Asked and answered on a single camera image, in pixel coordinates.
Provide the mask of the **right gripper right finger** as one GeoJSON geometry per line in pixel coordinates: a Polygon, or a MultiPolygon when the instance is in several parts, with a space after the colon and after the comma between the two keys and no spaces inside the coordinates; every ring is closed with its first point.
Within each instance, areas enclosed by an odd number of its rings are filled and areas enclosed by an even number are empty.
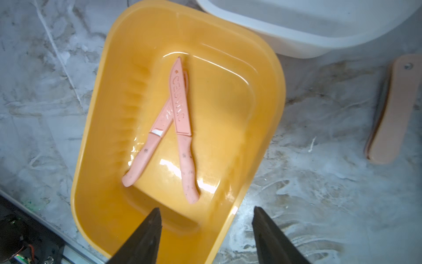
{"type": "Polygon", "coordinates": [[[252,227],[260,264],[309,264],[261,207],[254,208],[252,227]]]}

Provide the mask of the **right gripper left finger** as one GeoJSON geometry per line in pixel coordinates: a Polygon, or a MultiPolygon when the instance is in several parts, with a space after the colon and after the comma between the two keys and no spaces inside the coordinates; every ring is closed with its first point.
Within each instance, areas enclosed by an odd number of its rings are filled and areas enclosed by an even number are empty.
{"type": "Polygon", "coordinates": [[[107,264],[156,264],[162,228],[160,209],[156,207],[107,264]]]}

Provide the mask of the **long pink fruit knife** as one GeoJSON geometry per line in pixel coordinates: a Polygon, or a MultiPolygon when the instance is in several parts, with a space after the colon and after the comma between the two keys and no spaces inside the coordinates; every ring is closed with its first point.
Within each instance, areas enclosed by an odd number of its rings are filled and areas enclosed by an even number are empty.
{"type": "Polygon", "coordinates": [[[161,139],[172,124],[174,124],[174,115],[171,99],[169,99],[153,124],[144,147],[139,151],[129,171],[123,177],[122,183],[125,187],[134,185],[140,178],[161,139]]]}

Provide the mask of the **yellow storage box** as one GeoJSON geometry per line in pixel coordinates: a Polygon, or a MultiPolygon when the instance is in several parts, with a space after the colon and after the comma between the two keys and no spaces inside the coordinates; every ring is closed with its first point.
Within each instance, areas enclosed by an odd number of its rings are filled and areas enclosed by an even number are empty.
{"type": "Polygon", "coordinates": [[[280,62],[256,34],[169,1],[141,1],[103,47],[71,191],[83,237],[114,255],[159,208],[160,264],[213,262],[283,113],[280,62]],[[169,98],[170,70],[189,75],[192,154],[201,196],[187,202],[170,127],[141,178],[122,177],[169,98]]]}

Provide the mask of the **white storage box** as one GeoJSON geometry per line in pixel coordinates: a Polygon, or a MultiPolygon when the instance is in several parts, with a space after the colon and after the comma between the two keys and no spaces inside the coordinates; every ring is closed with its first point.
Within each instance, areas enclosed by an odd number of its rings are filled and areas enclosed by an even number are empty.
{"type": "Polygon", "coordinates": [[[393,30],[421,1],[198,1],[207,13],[259,34],[275,53],[308,59],[393,30]]]}

